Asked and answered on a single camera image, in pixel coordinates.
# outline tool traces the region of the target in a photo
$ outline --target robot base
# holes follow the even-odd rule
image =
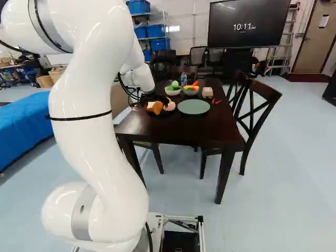
[[[174,216],[148,213],[147,223],[151,230],[153,252],[205,252],[204,222],[202,216]],[[171,223],[184,229],[165,230]],[[144,228],[133,252],[149,252],[147,231]]]

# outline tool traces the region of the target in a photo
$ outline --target green plate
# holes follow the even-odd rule
[[[177,109],[184,114],[204,114],[210,109],[210,104],[206,101],[191,99],[180,102]]]

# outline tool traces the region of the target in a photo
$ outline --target blue storage bin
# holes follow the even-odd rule
[[[152,52],[150,50],[142,51],[145,56],[145,61],[150,62],[152,60]]]
[[[164,37],[164,25],[148,25],[147,34],[149,38]]]
[[[134,29],[137,38],[147,38],[146,26],[139,26]]]
[[[151,12],[151,3],[146,0],[129,0],[127,5],[131,14]]]
[[[153,51],[170,50],[170,38],[167,38],[167,42],[165,38],[153,39],[151,48]]]

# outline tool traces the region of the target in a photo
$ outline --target blue mat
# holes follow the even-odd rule
[[[48,96],[39,92],[0,108],[0,171],[53,134]]]

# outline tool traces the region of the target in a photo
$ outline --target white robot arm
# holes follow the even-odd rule
[[[2,37],[12,45],[37,54],[73,52],[50,92],[49,113],[65,159],[87,183],[69,183],[50,194],[41,215],[44,227],[82,248],[132,251],[149,199],[115,138],[110,88],[119,71],[133,70],[143,91],[153,90],[154,81],[126,4],[9,0],[1,18]]]

